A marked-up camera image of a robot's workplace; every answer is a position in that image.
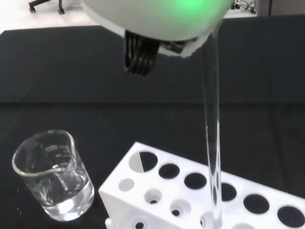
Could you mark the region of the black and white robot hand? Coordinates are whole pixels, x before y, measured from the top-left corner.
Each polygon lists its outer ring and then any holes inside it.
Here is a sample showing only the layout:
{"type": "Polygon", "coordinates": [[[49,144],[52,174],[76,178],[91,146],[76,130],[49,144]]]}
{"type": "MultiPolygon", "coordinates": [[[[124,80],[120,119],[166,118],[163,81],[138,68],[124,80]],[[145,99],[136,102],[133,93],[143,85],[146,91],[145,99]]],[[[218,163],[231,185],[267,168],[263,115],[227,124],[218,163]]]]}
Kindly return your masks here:
{"type": "Polygon", "coordinates": [[[83,0],[84,12],[124,39],[123,67],[146,76],[158,54],[192,56],[215,36],[231,0],[83,0]]]}

